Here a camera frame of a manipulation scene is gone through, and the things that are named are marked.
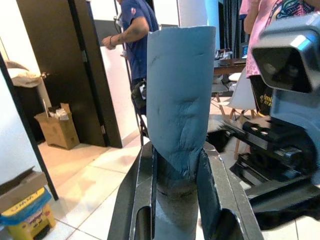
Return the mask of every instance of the yellow plastic container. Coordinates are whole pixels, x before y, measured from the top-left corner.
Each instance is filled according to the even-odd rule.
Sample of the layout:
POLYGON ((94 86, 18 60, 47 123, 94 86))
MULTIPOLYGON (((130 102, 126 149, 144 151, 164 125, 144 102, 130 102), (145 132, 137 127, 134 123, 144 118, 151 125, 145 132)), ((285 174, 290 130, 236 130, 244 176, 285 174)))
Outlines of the yellow plastic container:
MULTIPOLYGON (((32 204, 44 193, 45 188, 43 187, 23 201, 3 212, 1 215, 4 217, 10 217, 17 214, 32 204)), ((9 225, 7 228, 14 240, 34 240, 34 237, 48 225, 50 228, 53 228, 56 225, 56 220, 54 219, 50 205, 47 203, 42 209, 34 213, 25 221, 18 225, 9 225)))

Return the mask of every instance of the table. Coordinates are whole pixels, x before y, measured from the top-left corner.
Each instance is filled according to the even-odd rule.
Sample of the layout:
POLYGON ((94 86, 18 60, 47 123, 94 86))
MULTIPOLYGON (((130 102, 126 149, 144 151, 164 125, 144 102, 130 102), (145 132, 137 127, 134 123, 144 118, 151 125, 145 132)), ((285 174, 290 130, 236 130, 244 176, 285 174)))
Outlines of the table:
POLYGON ((235 64, 241 58, 214 61, 214 75, 241 73, 246 63, 235 64))

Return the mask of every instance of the black bag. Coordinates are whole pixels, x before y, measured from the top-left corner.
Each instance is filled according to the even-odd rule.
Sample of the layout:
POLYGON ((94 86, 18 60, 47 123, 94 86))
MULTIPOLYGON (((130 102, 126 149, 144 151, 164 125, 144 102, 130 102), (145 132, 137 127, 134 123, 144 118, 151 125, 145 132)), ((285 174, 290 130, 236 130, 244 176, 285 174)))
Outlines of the black bag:
POLYGON ((147 82, 142 80, 138 84, 136 84, 131 93, 131 98, 134 102, 135 107, 138 110, 146 107, 147 105, 147 82))

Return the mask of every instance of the cardboard box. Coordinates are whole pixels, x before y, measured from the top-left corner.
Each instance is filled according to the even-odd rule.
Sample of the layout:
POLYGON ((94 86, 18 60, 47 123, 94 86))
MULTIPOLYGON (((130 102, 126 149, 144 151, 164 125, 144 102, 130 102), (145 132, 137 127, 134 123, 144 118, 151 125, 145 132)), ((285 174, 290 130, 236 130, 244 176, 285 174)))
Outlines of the cardboard box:
POLYGON ((58 146, 69 150, 80 142, 69 105, 61 103, 61 108, 67 112, 68 120, 47 117, 45 112, 37 114, 34 118, 39 122, 46 143, 49 146, 58 146))
POLYGON ((30 168, 0 185, 0 214, 34 194, 47 183, 43 172, 33 171, 33 168, 30 168))

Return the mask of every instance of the white tile floor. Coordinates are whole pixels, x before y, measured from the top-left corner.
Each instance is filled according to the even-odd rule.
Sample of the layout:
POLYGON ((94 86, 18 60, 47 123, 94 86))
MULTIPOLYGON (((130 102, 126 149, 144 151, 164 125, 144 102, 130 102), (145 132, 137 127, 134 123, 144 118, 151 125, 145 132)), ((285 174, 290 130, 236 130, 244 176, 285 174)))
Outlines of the white tile floor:
MULTIPOLYGON (((210 114, 209 128, 214 129, 222 117, 214 107, 210 114)), ((81 144, 67 151, 45 143, 39 148, 60 196, 59 201, 52 201, 57 225, 44 240, 106 240, 118 187, 137 157, 140 139, 136 138, 123 149, 81 144)), ((235 162, 234 149, 235 140, 221 155, 226 167, 235 162)), ((266 231, 263 236, 265 240, 318 240, 320 222, 304 217, 266 231)), ((11 240, 1 229, 0 239, 11 240)), ((198 225, 196 240, 203 239, 198 225)))

